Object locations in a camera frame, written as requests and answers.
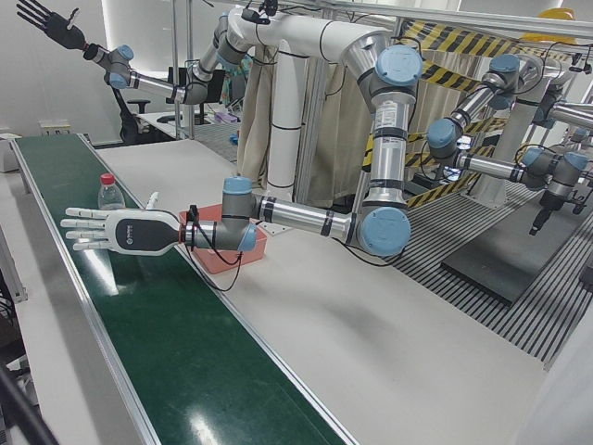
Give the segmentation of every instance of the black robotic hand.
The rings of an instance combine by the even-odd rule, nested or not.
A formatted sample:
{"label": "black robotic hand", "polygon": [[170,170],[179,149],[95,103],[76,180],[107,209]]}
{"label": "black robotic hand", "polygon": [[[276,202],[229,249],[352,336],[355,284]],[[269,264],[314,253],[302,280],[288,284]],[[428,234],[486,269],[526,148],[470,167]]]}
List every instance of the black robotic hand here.
{"label": "black robotic hand", "polygon": [[66,49],[86,49],[87,43],[84,34],[73,25],[79,9],[70,14],[69,19],[64,19],[57,12],[50,11],[37,0],[18,0],[17,15],[27,20],[31,25],[41,31]]}

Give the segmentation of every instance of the green conveyor belt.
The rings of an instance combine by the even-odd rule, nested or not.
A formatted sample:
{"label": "green conveyor belt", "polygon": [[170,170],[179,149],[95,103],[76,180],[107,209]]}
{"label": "green conveyor belt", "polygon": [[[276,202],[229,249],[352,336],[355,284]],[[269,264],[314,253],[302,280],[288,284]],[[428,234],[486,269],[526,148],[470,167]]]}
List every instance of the green conveyor belt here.
{"label": "green conveyor belt", "polygon": [[[106,169],[77,135],[18,145],[56,226],[67,207],[96,208]],[[130,257],[71,244],[163,445],[343,443],[177,251]]]}

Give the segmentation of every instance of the pink plastic basket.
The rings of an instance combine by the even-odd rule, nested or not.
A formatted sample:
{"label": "pink plastic basket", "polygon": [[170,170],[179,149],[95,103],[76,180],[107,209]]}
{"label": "pink plastic basket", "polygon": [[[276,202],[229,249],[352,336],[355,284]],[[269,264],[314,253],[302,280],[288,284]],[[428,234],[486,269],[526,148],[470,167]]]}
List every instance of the pink plastic basket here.
{"label": "pink plastic basket", "polygon": [[[220,221],[222,218],[222,204],[204,207],[200,209],[199,212],[200,220]],[[179,214],[179,219],[182,223],[185,223],[184,211]],[[253,250],[243,253],[241,264],[248,264],[253,261],[261,260],[266,250],[267,241],[268,237],[263,232],[263,230],[258,227],[258,232],[256,234],[256,247]],[[219,253],[228,262],[233,262],[236,260],[238,252],[236,250],[219,250]],[[194,258],[206,268],[208,273],[212,274],[229,271],[238,266],[238,264],[235,264],[234,266],[226,264],[211,248],[195,248],[192,252],[192,255],[194,255]]]}

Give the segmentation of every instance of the yellow hard hat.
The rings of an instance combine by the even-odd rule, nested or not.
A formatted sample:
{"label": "yellow hard hat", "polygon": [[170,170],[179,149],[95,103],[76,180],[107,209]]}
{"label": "yellow hard hat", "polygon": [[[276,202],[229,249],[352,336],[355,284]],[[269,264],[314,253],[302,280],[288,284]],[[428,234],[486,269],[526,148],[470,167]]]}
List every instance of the yellow hard hat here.
{"label": "yellow hard hat", "polygon": [[[541,19],[558,19],[558,20],[574,20],[574,10],[569,7],[553,7],[546,9],[537,15]],[[576,44],[574,37],[567,37],[565,35],[554,34],[536,34],[528,32],[521,37],[521,40],[529,42],[561,42],[563,44]]]}

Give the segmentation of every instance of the red bottle cap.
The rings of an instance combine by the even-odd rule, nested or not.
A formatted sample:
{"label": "red bottle cap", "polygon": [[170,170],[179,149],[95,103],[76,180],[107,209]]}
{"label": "red bottle cap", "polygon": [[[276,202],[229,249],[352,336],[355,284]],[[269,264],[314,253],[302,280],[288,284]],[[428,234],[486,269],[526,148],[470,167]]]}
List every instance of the red bottle cap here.
{"label": "red bottle cap", "polygon": [[113,173],[103,173],[101,175],[101,184],[102,185],[115,184],[115,176],[113,176]]}

